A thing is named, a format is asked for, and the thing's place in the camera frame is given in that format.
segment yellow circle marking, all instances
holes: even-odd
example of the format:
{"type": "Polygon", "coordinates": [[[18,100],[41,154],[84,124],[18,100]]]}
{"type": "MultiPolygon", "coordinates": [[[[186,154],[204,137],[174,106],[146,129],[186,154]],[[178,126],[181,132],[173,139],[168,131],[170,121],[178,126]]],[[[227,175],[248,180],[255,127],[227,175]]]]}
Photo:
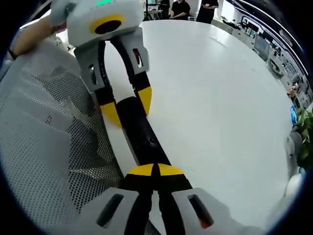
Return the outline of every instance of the yellow circle marking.
{"type": "Polygon", "coordinates": [[[109,22],[109,21],[121,21],[121,23],[123,23],[124,17],[123,15],[120,15],[120,14],[114,14],[114,15],[99,18],[90,24],[90,27],[89,27],[90,32],[95,34],[95,30],[99,25],[102,25],[103,23],[109,22]]]}

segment desk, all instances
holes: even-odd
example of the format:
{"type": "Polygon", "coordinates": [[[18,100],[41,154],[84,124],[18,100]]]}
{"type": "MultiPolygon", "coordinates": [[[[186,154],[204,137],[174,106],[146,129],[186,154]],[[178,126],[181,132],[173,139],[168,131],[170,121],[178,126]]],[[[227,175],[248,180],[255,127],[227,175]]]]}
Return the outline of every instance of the desk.
{"type": "MultiPolygon", "coordinates": [[[[289,180],[285,89],[246,45],[209,24],[143,22],[153,98],[148,117],[171,163],[244,225],[267,226],[289,180]]],[[[105,62],[117,101],[133,95],[117,51],[105,62]]],[[[123,131],[104,117],[123,174],[135,165],[123,131]]],[[[164,228],[154,201],[151,222],[164,228]]]]}

